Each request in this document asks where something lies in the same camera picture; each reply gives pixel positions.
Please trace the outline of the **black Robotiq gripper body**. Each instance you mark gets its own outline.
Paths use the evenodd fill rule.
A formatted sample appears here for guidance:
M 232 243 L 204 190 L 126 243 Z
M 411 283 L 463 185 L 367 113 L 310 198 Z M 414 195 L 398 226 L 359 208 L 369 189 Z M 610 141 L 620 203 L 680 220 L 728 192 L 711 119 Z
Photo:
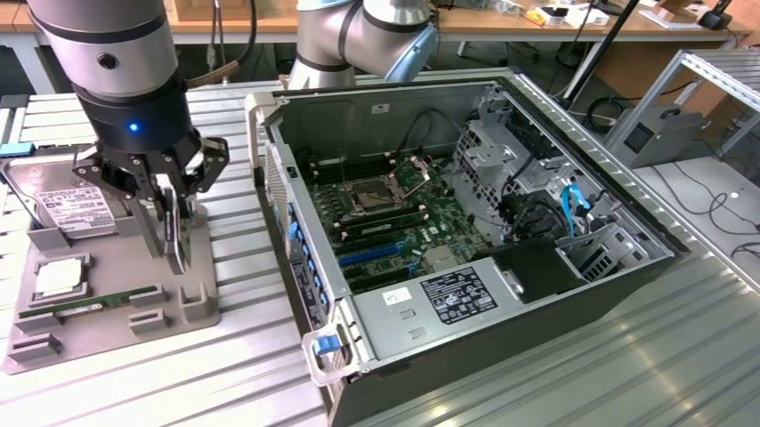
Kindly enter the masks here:
M 104 157 L 195 155 L 200 141 L 182 77 L 171 76 L 152 92 L 127 97 L 99 95 L 77 85 L 73 89 Z

